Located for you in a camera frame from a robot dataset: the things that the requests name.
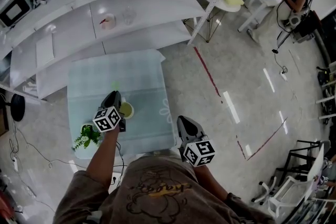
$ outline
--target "potted plant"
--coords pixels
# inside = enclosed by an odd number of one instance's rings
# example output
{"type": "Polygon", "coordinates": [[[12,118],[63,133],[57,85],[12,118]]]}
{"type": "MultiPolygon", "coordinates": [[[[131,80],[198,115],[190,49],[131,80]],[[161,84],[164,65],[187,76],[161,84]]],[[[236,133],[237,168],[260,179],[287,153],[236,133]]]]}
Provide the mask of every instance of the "potted plant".
{"type": "Polygon", "coordinates": [[[72,148],[74,151],[79,147],[84,146],[87,148],[90,142],[93,141],[96,145],[100,142],[100,133],[92,123],[86,123],[82,126],[80,136],[75,140],[75,146],[72,148]]]}

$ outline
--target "person's left arm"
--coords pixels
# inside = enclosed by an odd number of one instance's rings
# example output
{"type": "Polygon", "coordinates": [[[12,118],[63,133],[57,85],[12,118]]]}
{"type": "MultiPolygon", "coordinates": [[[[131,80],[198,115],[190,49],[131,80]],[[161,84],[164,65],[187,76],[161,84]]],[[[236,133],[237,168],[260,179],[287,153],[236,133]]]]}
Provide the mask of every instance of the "person's left arm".
{"type": "Polygon", "coordinates": [[[86,171],[78,171],[55,212],[53,224],[82,224],[108,197],[119,127],[107,132],[86,171]]]}
{"type": "Polygon", "coordinates": [[[306,0],[296,0],[295,2],[293,0],[285,0],[285,1],[296,13],[300,12],[306,3],[306,0]]]}

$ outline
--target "silver appliance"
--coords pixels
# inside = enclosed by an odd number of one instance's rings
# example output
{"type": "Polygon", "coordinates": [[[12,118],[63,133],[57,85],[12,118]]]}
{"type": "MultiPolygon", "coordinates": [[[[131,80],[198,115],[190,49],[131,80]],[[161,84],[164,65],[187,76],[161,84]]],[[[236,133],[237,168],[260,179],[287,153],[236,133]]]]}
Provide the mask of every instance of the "silver appliance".
{"type": "Polygon", "coordinates": [[[11,26],[33,9],[33,0],[0,0],[0,23],[11,26]]]}

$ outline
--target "green plant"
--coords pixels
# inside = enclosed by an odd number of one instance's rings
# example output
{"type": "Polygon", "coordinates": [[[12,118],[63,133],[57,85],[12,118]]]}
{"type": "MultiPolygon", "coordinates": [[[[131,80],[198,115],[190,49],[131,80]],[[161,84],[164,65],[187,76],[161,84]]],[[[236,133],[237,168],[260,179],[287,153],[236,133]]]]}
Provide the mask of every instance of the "green plant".
{"type": "Polygon", "coordinates": [[[87,148],[90,145],[90,142],[93,141],[96,145],[99,142],[100,133],[96,132],[93,129],[92,125],[84,125],[82,127],[80,136],[75,140],[75,146],[72,148],[74,151],[77,150],[80,146],[87,148]]]}

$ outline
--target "woman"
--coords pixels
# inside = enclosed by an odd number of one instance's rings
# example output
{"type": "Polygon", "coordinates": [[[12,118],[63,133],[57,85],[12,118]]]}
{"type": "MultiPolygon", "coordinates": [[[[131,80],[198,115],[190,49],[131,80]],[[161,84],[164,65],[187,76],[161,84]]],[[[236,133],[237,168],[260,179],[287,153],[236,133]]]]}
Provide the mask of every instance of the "woman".
{"type": "Polygon", "coordinates": [[[278,25],[282,20],[288,20],[291,13],[307,12],[312,0],[283,0],[279,5],[275,6],[273,10],[267,14],[261,24],[256,30],[247,30],[247,34],[257,43],[261,36],[268,36],[274,38],[283,31],[278,25]]]}

